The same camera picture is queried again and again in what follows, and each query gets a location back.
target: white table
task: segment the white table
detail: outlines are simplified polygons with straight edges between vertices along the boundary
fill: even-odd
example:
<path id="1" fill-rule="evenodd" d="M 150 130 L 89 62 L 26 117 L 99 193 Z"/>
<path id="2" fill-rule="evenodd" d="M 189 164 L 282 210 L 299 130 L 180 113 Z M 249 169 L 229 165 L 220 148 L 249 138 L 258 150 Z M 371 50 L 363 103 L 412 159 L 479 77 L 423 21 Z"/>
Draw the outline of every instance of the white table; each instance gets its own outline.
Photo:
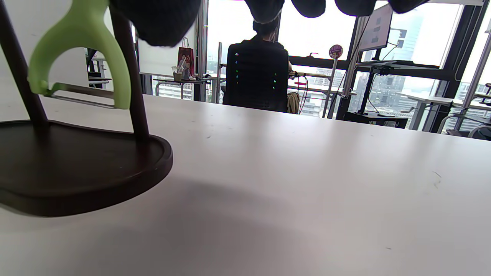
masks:
<path id="1" fill-rule="evenodd" d="M 419 125 L 421 124 L 421 119 L 423 118 L 423 114 L 425 112 L 425 108 L 428 105 L 450 106 L 454 101 L 454 99 L 426 96 L 419 93 L 396 92 L 396 94 L 406 96 L 407 98 L 418 102 L 416 105 L 416 110 L 412 115 L 411 124 L 409 125 L 409 129 L 411 130 L 418 130 Z"/>
<path id="2" fill-rule="evenodd" d="M 0 208 L 2 276 L 491 275 L 488 142 L 144 99 L 169 176 L 77 216 Z M 125 110 L 43 103 L 50 119 L 132 130 Z M 2 120 L 26 116 L 0 101 Z"/>
<path id="3" fill-rule="evenodd" d="M 464 102 L 462 100 L 454 100 L 453 105 L 455 107 L 461 108 Z M 483 105 L 478 102 L 470 102 L 470 107 L 469 109 L 475 109 L 475 110 L 486 110 L 486 111 L 491 111 L 491 107 L 488 105 Z"/>

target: monitor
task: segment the monitor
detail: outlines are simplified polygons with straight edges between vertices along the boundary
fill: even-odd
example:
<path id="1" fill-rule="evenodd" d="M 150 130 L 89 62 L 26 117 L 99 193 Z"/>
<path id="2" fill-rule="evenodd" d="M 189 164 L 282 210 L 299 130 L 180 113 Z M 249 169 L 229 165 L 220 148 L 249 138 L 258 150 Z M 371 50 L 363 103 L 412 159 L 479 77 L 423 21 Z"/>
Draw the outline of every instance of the monitor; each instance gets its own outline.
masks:
<path id="1" fill-rule="evenodd" d="M 361 36 L 360 52 L 387 47 L 392 21 L 392 7 L 387 4 L 373 11 Z"/>

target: chair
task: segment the chair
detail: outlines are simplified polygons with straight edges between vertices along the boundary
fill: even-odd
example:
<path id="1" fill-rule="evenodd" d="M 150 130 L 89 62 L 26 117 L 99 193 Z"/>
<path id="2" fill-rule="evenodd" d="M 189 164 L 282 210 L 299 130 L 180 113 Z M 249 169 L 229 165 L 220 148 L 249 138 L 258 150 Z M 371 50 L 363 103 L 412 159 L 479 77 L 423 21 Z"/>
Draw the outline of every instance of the chair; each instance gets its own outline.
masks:
<path id="1" fill-rule="evenodd" d="M 288 52 L 262 39 L 228 48 L 223 104 L 287 112 Z"/>

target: window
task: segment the window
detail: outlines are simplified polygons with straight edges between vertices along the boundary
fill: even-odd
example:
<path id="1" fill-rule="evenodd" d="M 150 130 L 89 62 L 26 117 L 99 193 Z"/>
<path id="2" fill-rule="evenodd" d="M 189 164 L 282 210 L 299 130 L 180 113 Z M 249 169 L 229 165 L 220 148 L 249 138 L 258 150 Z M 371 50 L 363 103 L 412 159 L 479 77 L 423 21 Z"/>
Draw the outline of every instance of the window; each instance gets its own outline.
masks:
<path id="1" fill-rule="evenodd" d="M 256 35 L 254 21 L 244 1 L 210 0 L 208 6 L 207 72 L 217 73 L 218 43 L 222 45 L 222 63 L 227 62 L 228 47 Z"/>
<path id="2" fill-rule="evenodd" d="M 385 4 L 377 1 L 376 8 Z M 461 12 L 462 5 L 426 3 L 404 14 L 394 13 L 389 44 L 382 49 L 381 59 L 442 66 Z M 374 53 L 363 60 L 370 60 Z"/>
<path id="3" fill-rule="evenodd" d="M 162 77 L 162 76 L 152 76 L 152 94 L 160 97 L 181 98 L 181 86 L 179 84 L 173 83 L 161 83 L 159 84 L 159 80 L 172 80 L 170 77 Z M 183 99 L 184 100 L 193 100 L 193 91 L 194 85 L 192 83 L 184 84 L 183 89 Z"/>
<path id="4" fill-rule="evenodd" d="M 469 90 L 470 82 L 474 77 L 474 73 L 477 67 L 477 63 L 479 62 L 479 58 L 481 57 L 481 53 L 484 49 L 484 44 L 486 43 L 486 39 L 488 38 L 488 34 L 485 33 L 486 28 L 488 27 L 488 23 L 491 20 L 491 9 L 488 8 L 486 11 L 483 22 L 481 24 L 481 28 L 479 29 L 479 33 L 477 34 L 476 43 L 474 44 L 474 48 L 470 54 L 469 61 L 467 63 L 467 67 L 465 68 L 464 75 L 462 76 L 462 80 L 460 86 L 457 90 L 457 94 L 455 95 L 456 101 L 463 101 L 467 92 Z M 479 84 L 476 88 L 476 93 L 486 93 L 488 88 L 485 87 L 486 83 L 491 83 L 491 62 L 488 58 L 486 66 L 484 67 L 483 74 L 481 79 L 479 80 Z M 461 109 L 452 109 L 451 113 L 458 113 Z M 484 110 L 468 110 L 468 115 L 471 116 L 479 116 L 479 117 L 489 117 L 491 113 L 489 111 Z M 445 127 L 443 129 L 453 129 L 455 127 L 455 119 L 447 120 L 445 123 Z M 475 127 L 479 126 L 479 123 L 464 120 L 462 126 L 460 128 L 461 131 L 471 131 Z"/>
<path id="5" fill-rule="evenodd" d="M 357 112 L 360 109 L 367 82 L 368 73 L 358 72 L 356 74 L 353 91 L 357 95 L 352 96 L 349 111 Z M 374 79 L 369 99 L 380 113 L 409 118 L 406 125 L 406 128 L 409 128 L 413 112 L 406 113 L 402 111 L 409 111 L 411 108 L 415 108 L 417 102 L 399 93 L 431 95 L 434 93 L 433 90 L 438 83 L 439 81 L 432 79 L 377 75 Z M 367 102 L 365 110 L 376 111 L 375 108 L 370 102 Z"/>
<path id="6" fill-rule="evenodd" d="M 303 17 L 291 1 L 286 1 L 281 12 L 278 42 L 290 55 L 330 58 L 329 48 L 339 44 L 344 49 L 340 59 L 346 60 L 350 47 L 355 17 L 345 15 L 334 1 L 326 2 L 326 12 L 318 18 Z"/>
<path id="7" fill-rule="evenodd" d="M 298 66 L 293 65 L 293 70 L 302 73 L 314 73 L 314 74 L 322 74 L 326 76 L 330 76 L 332 74 L 332 69 L 326 68 L 317 68 L 317 67 L 308 67 L 308 66 Z M 345 70 L 336 70 L 334 74 L 334 82 L 332 83 L 332 91 L 341 90 L 340 86 L 344 85 L 343 75 L 345 74 Z M 305 106 L 302 109 L 301 115 L 314 116 L 314 117 L 322 117 L 322 113 L 324 111 L 324 104 L 326 102 L 326 94 L 329 89 L 329 80 L 325 78 L 317 78 L 317 77 L 307 77 L 308 79 L 308 88 L 315 89 L 316 91 L 305 92 L 305 85 L 302 83 L 306 83 L 303 77 L 295 78 L 294 80 L 288 80 L 288 92 L 298 92 L 300 96 L 300 100 L 303 99 L 304 94 L 306 94 Z M 337 97 L 336 106 L 334 107 L 334 115 L 336 116 L 337 112 L 337 104 L 339 104 L 340 97 Z"/>

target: red bag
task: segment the red bag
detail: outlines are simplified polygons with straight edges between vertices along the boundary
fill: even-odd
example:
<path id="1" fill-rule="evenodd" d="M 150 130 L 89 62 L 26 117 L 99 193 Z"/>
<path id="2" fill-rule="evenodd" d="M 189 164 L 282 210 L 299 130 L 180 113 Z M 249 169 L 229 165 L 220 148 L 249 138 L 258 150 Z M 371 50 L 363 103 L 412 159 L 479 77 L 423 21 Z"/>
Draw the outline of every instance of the red bag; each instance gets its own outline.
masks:
<path id="1" fill-rule="evenodd" d="M 183 38 L 182 47 L 179 47 L 177 55 L 178 72 L 182 70 L 182 79 L 189 80 L 189 77 L 194 77 L 194 49 L 189 47 L 187 37 Z"/>

